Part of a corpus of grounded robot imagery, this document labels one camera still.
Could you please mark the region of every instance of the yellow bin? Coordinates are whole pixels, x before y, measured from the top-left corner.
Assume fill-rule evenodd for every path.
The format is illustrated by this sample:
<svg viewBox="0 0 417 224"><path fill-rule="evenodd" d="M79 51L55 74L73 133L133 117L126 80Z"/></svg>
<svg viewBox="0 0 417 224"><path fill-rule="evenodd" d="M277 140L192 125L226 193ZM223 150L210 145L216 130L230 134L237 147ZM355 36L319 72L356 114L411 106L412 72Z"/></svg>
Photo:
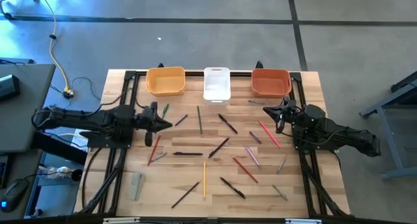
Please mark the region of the yellow bin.
<svg viewBox="0 0 417 224"><path fill-rule="evenodd" d="M151 68L146 73L146 89L155 96L171 96L185 91L183 67Z"/></svg>

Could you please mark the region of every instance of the plastic bin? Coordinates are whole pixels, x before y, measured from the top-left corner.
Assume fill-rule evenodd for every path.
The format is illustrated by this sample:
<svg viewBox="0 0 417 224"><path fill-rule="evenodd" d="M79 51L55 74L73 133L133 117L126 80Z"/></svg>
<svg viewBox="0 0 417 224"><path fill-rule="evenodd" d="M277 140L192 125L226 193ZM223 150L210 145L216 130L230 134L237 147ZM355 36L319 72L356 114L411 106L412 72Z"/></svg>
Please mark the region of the plastic bin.
<svg viewBox="0 0 417 224"><path fill-rule="evenodd" d="M204 95L207 104L224 105L229 103L230 70L228 68L208 67L204 69Z"/></svg>
<svg viewBox="0 0 417 224"><path fill-rule="evenodd" d="M146 73L146 89L155 96L171 96L185 91L182 67L151 68Z"/></svg>
<svg viewBox="0 0 417 224"><path fill-rule="evenodd" d="M291 92L291 77L286 70L256 68L252 71L252 93L258 97L282 98Z"/></svg>

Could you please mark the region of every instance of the orange bin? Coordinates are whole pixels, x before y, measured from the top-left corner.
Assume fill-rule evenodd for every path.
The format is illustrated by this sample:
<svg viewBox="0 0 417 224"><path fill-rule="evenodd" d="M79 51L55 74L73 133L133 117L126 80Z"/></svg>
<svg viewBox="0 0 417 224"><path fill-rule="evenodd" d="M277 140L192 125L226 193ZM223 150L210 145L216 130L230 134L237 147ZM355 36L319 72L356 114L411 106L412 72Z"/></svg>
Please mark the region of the orange bin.
<svg viewBox="0 0 417 224"><path fill-rule="evenodd" d="M256 68L252 71L252 93L258 97L284 97L291 92L291 77L286 70Z"/></svg>
<svg viewBox="0 0 417 224"><path fill-rule="evenodd" d="M171 96L185 91L182 67L151 68L146 73L146 89L155 96Z"/></svg>

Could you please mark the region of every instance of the white bin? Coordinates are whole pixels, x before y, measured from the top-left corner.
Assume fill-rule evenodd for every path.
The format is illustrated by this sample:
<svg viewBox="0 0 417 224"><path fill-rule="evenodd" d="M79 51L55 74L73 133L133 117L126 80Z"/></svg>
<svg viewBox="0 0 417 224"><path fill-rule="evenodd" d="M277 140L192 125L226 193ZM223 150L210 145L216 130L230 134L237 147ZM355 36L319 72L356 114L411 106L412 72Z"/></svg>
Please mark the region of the white bin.
<svg viewBox="0 0 417 224"><path fill-rule="evenodd" d="M230 70L228 68L208 67L204 69L204 95L206 104L225 105L229 103Z"/></svg>

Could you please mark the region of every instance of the red pencil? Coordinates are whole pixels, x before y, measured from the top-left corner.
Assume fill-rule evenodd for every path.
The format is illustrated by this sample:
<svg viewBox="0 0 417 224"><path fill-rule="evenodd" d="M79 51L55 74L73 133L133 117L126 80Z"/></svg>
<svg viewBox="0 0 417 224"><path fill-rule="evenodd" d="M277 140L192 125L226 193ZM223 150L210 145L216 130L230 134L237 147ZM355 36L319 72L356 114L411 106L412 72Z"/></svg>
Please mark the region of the red pencil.
<svg viewBox="0 0 417 224"><path fill-rule="evenodd" d="M251 175L250 173L249 173L249 171L245 168L245 167L243 167L243 165L234 157L234 156L232 156L232 158L235 160L235 162L240 166L240 168L242 168L252 179L253 179L253 181L255 181L256 183L258 183L258 180L256 180L256 178L253 176L253 175Z"/></svg>
<svg viewBox="0 0 417 224"><path fill-rule="evenodd" d="M274 136L272 136L272 134L269 132L268 128L261 122L259 121L259 123L261 124L261 126L263 127L263 129L266 131L266 133L269 135L269 137L271 137L271 139L273 140L273 142L279 147L281 148L280 143L274 138Z"/></svg>
<svg viewBox="0 0 417 224"><path fill-rule="evenodd" d="M149 157L148 166L149 166L149 164L151 163L152 157L154 156L155 149L156 149L156 146L158 146L158 143L159 143L159 139L160 139L160 138L161 138L161 135L159 135L159 136L158 136L158 139L156 140L154 150L152 150L151 156Z"/></svg>

